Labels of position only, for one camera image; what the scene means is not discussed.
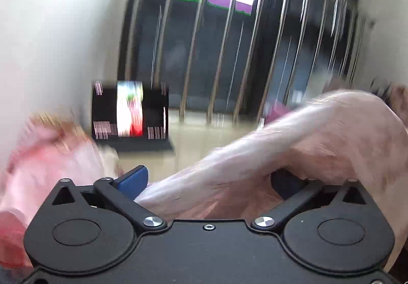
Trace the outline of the magenta pink box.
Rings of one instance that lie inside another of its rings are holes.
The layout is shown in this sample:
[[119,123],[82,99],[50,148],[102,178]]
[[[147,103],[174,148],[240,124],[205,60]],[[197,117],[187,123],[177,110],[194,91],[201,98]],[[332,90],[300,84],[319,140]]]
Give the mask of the magenta pink box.
[[288,112],[290,112],[290,109],[287,106],[283,105],[279,101],[276,101],[268,105],[264,123],[270,124],[274,120],[277,120],[283,115],[286,115]]

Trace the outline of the pink white floral garment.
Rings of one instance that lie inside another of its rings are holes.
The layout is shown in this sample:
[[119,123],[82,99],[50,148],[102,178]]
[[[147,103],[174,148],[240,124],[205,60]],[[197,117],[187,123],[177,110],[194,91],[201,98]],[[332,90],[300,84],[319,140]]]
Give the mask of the pink white floral garment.
[[358,179],[395,234],[391,269],[407,240],[407,128],[371,93],[326,93],[148,186],[136,202],[166,221],[251,220],[282,202],[269,182],[277,169],[329,185]]

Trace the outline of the pile of pink clothes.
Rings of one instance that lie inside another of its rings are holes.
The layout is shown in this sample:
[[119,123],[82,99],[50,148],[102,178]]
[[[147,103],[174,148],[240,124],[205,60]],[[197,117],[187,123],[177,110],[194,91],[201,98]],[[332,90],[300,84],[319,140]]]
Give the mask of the pile of pink clothes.
[[30,118],[1,173],[1,265],[28,267],[24,233],[55,184],[91,185],[121,175],[118,153],[99,147],[81,126],[53,115]]

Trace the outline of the window metal railing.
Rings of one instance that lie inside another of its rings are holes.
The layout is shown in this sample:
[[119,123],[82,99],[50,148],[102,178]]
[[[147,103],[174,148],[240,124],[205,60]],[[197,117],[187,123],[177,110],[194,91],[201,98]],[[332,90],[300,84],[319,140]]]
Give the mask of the window metal railing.
[[166,84],[181,117],[258,119],[353,81],[358,0],[128,0],[117,77]]

